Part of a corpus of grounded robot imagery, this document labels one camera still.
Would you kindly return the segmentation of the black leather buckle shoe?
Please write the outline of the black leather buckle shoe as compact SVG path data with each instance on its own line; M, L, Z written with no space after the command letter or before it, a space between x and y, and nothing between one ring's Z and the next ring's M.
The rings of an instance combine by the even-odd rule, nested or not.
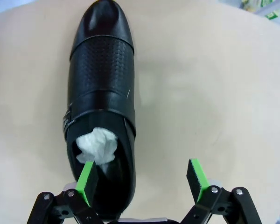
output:
M114 0L97 0L84 13L70 54L63 133L72 173L83 164L76 139L101 127L118 138L113 161L97 166L92 206L103 221L120 217L135 192L134 49L126 16Z

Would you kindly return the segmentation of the green carton box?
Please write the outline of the green carton box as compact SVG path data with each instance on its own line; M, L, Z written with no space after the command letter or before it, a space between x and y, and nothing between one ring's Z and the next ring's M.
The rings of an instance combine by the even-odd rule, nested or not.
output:
M273 20L275 18L278 18L279 16L280 16L280 10L279 9L274 10L274 11L265 15L265 17L269 20Z

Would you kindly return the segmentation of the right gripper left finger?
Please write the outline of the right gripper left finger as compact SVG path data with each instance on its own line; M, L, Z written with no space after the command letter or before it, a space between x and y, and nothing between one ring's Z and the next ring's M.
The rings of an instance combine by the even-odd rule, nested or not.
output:
M95 162L85 163L74 188L57 196L51 192L37 196L27 224L63 224L67 218L74 218L77 224L104 224L92 208L97 183Z

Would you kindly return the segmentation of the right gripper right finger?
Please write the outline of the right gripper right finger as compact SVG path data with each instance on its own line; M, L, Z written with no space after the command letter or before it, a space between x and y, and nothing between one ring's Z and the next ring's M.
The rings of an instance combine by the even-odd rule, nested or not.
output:
M186 177L195 204L181 224L208 224L212 215L221 215L227 224L262 224L246 188L227 191L211 185L198 159L189 160Z

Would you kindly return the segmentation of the white crumpled paper stuffing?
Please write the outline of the white crumpled paper stuffing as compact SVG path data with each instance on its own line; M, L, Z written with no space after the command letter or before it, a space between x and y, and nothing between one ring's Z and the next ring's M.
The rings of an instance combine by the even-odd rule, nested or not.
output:
M81 151L77 160L85 164L94 161L104 174L107 174L109 165L115 159L118 147L118 137L113 132L102 127L95 127L92 132L76 139L78 149Z

